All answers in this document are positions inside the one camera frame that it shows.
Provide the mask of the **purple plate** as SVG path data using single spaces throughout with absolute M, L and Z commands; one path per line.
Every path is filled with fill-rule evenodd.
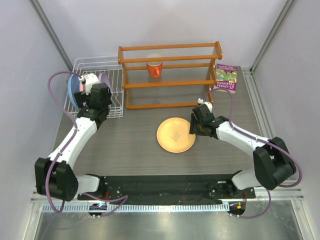
M 99 80 L 99 83 L 105 83 L 111 89 L 110 80 L 108 78 L 108 75 L 105 72 L 102 72 L 98 76 L 98 80 Z

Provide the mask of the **blue plate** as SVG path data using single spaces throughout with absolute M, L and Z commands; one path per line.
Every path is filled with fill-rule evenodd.
M 68 94 L 68 97 L 69 97 L 69 100 L 72 104 L 72 106 L 74 108 L 78 108 L 78 104 L 76 102 L 76 98 L 74 96 L 74 94 L 76 93 L 79 93 L 80 92 L 80 81 L 79 81 L 79 78 L 72 74 L 69 79 L 68 79 L 68 82 L 67 82 L 67 94 Z

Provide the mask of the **orange yellow plate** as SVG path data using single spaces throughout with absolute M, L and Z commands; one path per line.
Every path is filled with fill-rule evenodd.
M 157 129 L 159 145 L 170 153 L 183 153 L 196 141 L 196 135 L 190 134 L 190 122 L 184 118 L 172 117 L 164 120 Z

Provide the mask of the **pink plate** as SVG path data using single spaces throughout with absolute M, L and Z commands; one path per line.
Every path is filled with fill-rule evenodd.
M 80 92 L 83 92 L 86 88 L 86 79 L 85 79 L 85 76 L 82 75 L 80 78 L 79 78 L 79 91 Z

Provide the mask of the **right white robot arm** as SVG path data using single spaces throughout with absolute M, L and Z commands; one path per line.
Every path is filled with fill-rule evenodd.
M 253 168 L 234 173 L 231 182 L 226 184 L 230 197 L 236 198 L 251 187 L 273 190 L 297 172 L 281 138 L 254 135 L 233 125 L 226 117 L 215 117 L 209 102 L 192 109 L 189 133 L 227 142 L 252 157 Z

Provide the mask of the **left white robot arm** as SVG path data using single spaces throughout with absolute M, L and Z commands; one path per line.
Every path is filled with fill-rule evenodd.
M 61 144 L 47 158 L 34 165 L 36 191 L 40 195 L 71 201 L 75 196 L 89 193 L 100 200 L 107 192 L 100 178 L 93 174 L 76 176 L 73 167 L 87 141 L 97 132 L 110 112 L 111 90 L 106 83 L 96 83 L 80 109 L 75 125 Z

